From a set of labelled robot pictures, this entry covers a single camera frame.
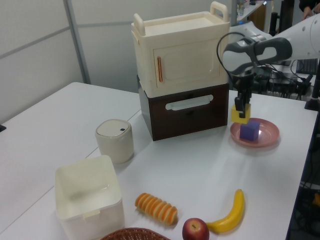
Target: cabinet door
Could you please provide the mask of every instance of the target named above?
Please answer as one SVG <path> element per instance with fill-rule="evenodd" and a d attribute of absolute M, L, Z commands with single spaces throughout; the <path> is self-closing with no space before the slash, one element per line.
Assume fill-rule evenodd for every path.
<path fill-rule="evenodd" d="M 220 75 L 216 54 L 218 39 L 153 50 L 156 85 L 165 88 L 190 82 L 207 82 Z"/>

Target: apple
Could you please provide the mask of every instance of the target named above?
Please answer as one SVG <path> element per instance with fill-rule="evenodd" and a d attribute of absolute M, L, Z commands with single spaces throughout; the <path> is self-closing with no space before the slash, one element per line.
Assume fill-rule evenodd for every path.
<path fill-rule="evenodd" d="M 189 218 L 182 227 L 183 240 L 209 240 L 207 224 L 200 218 Z"/>

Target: orange striped toy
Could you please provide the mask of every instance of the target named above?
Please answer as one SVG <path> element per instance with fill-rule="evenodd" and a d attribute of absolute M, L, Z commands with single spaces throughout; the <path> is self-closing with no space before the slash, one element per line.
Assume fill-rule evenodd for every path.
<path fill-rule="evenodd" d="M 165 225 L 173 225 L 178 221 L 177 208 L 151 194 L 145 192 L 140 194 L 135 200 L 135 206 Z"/>

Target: wicker basket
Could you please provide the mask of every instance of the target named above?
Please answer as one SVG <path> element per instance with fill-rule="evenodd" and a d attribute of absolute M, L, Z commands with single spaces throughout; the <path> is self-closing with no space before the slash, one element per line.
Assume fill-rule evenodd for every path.
<path fill-rule="evenodd" d="M 129 227 L 114 231 L 101 240 L 170 240 L 147 228 Z"/>

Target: white table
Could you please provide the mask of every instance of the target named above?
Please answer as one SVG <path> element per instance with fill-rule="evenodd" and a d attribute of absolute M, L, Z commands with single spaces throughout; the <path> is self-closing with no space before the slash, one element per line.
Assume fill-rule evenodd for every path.
<path fill-rule="evenodd" d="M 96 128 L 128 120 L 139 95 L 72 83 L 18 116 L 0 132 L 0 233 L 54 186 L 54 172 L 86 158 L 98 144 Z"/>
<path fill-rule="evenodd" d="M 102 87 L 95 90 L 109 91 Z M 236 92 L 230 91 L 230 106 L 235 96 Z M 96 98 L 95 94 L 90 97 L 87 109 L 93 107 Z M 251 116 L 271 121 L 280 129 L 278 144 L 265 148 L 235 143 L 230 136 L 230 120 L 227 126 L 152 141 L 141 113 L 130 113 L 134 115 L 129 120 L 134 158 L 115 166 L 125 226 L 149 228 L 173 240 L 182 239 L 185 220 L 197 217 L 214 221 L 224 217 L 232 206 L 235 190 L 241 188 L 246 209 L 240 227 L 219 236 L 211 233 L 210 239 L 285 239 L 317 117 L 317 112 L 305 110 L 304 105 L 291 99 L 252 96 Z M 99 155 L 96 149 L 89 158 Z M 54 188 L 47 191 L 0 234 L 0 240 L 67 240 L 55 214 Z M 135 199 L 143 192 L 177 207 L 179 221 L 175 227 L 164 227 L 137 212 Z"/>

